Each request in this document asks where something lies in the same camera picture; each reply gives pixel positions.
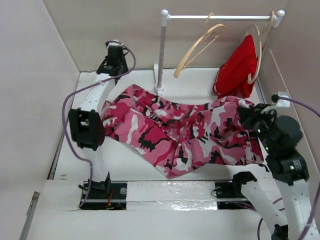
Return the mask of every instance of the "pink garment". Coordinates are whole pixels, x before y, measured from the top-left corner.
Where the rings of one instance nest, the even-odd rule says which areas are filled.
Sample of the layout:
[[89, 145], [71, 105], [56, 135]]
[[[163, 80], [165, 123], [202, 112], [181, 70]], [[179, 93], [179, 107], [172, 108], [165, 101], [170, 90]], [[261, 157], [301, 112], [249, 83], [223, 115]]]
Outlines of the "pink garment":
[[105, 134], [136, 149], [167, 178], [206, 163], [263, 163], [257, 137], [241, 127], [238, 106], [251, 102], [227, 96], [201, 105], [167, 101], [131, 85], [103, 116]]

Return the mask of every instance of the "screw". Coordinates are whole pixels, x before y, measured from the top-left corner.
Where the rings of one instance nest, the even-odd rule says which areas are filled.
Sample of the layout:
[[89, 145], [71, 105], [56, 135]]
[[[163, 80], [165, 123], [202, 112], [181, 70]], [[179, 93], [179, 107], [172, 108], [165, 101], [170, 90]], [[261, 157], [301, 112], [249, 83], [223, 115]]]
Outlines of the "screw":
[[125, 187], [120, 189], [120, 194], [125, 195], [127, 193], [127, 189]]

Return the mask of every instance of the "white pipe connector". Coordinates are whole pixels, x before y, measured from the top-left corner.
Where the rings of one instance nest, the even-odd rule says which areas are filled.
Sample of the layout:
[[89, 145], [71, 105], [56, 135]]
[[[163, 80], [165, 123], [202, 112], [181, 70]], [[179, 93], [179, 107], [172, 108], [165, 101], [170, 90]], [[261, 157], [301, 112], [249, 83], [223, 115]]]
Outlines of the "white pipe connector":
[[276, 12], [274, 16], [274, 22], [272, 24], [272, 27], [277, 28], [282, 20], [282, 18], [285, 16], [285, 11], [279, 10]]
[[166, 27], [169, 19], [170, 19], [170, 15], [169, 15], [168, 10], [163, 9], [161, 11], [161, 26]]

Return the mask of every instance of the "transparent plastic sheet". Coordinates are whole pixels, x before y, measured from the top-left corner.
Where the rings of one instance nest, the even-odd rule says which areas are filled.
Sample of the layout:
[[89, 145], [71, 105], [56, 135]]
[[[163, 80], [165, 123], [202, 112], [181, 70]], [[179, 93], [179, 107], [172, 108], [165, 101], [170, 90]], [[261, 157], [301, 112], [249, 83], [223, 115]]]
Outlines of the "transparent plastic sheet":
[[214, 181], [131, 181], [127, 186], [127, 210], [217, 210], [211, 195]]

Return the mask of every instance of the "camouflage fabric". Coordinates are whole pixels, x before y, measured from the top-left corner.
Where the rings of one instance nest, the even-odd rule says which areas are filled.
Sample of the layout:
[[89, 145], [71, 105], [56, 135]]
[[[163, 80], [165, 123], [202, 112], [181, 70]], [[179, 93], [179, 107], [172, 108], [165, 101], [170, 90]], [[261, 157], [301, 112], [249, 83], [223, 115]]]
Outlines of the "camouflage fabric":
[[237, 107], [251, 104], [235, 96], [200, 105], [180, 104], [131, 85], [102, 119], [106, 136], [130, 145], [173, 178], [207, 163], [263, 163], [257, 137], [239, 123]]

